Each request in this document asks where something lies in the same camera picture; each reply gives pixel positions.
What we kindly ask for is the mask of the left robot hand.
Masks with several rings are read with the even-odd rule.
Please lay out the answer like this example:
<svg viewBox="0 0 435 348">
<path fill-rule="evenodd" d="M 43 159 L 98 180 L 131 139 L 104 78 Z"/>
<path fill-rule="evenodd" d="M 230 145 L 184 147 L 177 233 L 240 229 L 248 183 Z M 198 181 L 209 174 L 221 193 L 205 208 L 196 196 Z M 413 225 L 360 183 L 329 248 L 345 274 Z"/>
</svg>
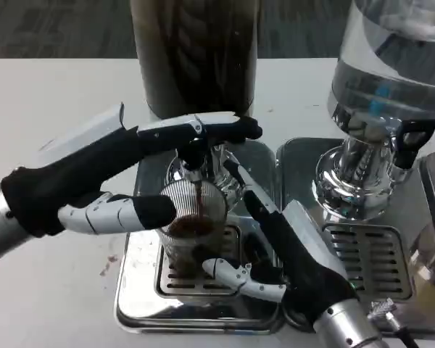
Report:
<svg viewBox="0 0 435 348">
<path fill-rule="evenodd" d="M 120 106 L 63 143 L 66 153 L 54 150 L 58 158 L 50 163 L 19 167 L 2 179 L 5 218 L 36 238 L 63 230 L 113 234 L 161 228 L 176 216 L 169 197 L 112 195 L 101 190 L 103 182 L 146 157 L 190 149 L 194 142 L 240 144 L 262 135 L 256 120 L 231 112 L 189 114 L 127 129 L 123 111 Z"/>
</svg>

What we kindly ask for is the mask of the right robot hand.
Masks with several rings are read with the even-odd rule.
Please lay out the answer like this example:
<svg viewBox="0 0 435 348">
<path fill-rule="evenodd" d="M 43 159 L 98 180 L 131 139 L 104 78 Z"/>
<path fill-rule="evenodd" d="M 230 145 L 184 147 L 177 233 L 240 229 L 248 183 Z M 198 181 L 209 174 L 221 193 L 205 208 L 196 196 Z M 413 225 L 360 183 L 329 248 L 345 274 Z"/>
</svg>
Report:
<svg viewBox="0 0 435 348">
<path fill-rule="evenodd" d="M 228 159 L 225 169 L 243 188 L 247 212 L 282 263 L 282 283 L 263 283 L 252 271 L 203 246 L 194 250 L 202 269 L 219 283 L 248 297 L 287 302 L 314 325 L 331 308 L 345 301 L 358 302 L 344 266 L 321 238 L 319 228 L 296 199 L 279 210 L 262 187 L 240 164 Z"/>
</svg>

